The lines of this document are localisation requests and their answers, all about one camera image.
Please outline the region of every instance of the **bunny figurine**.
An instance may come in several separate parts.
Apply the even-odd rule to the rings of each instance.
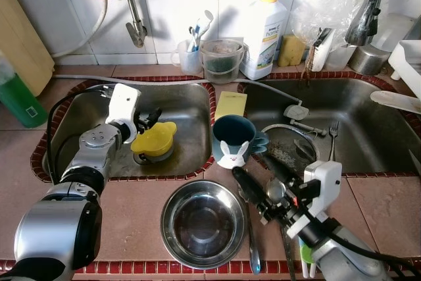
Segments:
[[[245,161],[243,155],[247,151],[247,148],[249,148],[249,142],[245,141],[241,145],[238,153],[231,154],[228,144],[225,141],[221,141],[221,150],[224,156],[222,156],[222,158],[218,161],[218,165],[226,169],[233,169],[234,167],[244,166]]]

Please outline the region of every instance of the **dark blue mug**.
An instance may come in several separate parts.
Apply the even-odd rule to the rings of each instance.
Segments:
[[[268,134],[258,132],[254,124],[239,115],[219,118],[212,128],[212,154],[218,165],[242,167],[252,153],[263,153],[269,144]]]

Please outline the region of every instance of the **dish soap bottle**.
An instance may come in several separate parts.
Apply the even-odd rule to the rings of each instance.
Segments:
[[[251,80],[272,71],[274,55],[288,10],[278,0],[259,0],[249,8],[245,23],[246,52],[239,69]]]
[[[0,102],[26,127],[35,128],[47,120],[39,104],[12,65],[0,52]]]

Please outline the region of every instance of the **green liquid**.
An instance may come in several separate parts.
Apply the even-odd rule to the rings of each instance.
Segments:
[[[26,128],[35,128],[47,120],[47,112],[16,74],[11,80],[0,85],[0,102]]]

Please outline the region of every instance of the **green bottle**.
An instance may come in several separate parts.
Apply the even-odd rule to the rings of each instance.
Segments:
[[[35,128],[47,120],[47,112],[0,52],[0,102],[26,127]]]

